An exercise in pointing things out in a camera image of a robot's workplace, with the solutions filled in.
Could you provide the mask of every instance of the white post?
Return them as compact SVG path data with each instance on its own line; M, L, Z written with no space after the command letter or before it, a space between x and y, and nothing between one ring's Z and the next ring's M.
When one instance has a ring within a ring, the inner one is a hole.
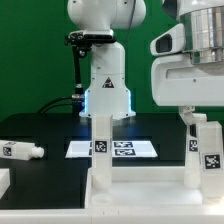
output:
M201 160L201 191L204 202L224 197L222 126L218 122L197 124Z
M200 188L200 159L197 136L190 133L190 126L207 121L205 114L194 114L192 106L179 107L180 116L187 126L184 185L192 189Z
M108 189L112 182L112 116L93 116L92 145L93 187Z

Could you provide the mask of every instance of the black tabletop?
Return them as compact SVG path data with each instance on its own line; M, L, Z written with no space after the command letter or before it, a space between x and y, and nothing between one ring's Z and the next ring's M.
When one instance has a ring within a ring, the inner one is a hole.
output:
M114 159L114 166L184 165L186 127L177 114L137 114L114 122L114 140L150 140L157 158ZM42 159L0 158L11 185L0 209L83 208L89 158L65 159L71 140L91 140L91 122L72 114L17 114L0 123L0 139L34 142Z

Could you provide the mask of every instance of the white block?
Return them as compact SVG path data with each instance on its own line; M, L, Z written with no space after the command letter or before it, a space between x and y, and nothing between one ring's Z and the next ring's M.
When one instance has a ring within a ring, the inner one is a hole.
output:
M10 185L9 170L0 169L0 199L5 194Z

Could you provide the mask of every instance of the qr-like marker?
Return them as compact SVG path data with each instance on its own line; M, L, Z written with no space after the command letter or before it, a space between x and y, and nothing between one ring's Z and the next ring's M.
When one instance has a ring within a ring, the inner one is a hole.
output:
M10 147L3 147L4 156L12 156L12 149Z
M205 155L205 169L221 169L221 157L219 154L215 155Z
M198 152L198 141L197 140L189 141L189 152Z
M136 156L134 149L115 149L116 156Z
M115 148L133 148L132 142L114 142Z
M107 141L95 141L95 152L106 153Z

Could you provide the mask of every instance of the green wall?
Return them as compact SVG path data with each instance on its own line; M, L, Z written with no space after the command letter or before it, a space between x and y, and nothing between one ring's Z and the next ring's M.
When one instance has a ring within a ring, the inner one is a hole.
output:
M162 11L159 0L145 2L146 19L132 29L125 46L126 84L137 112L177 111L158 107L152 99L150 67L154 58L149 51L151 40L175 21ZM64 46L64 36L77 28L66 7L67 0L0 1L0 121L12 114L36 112L50 100L73 93L72 54L71 48ZM115 32L122 43L127 31ZM89 60L82 61L85 88L89 85ZM222 108L205 110L211 111L211 116L222 116Z

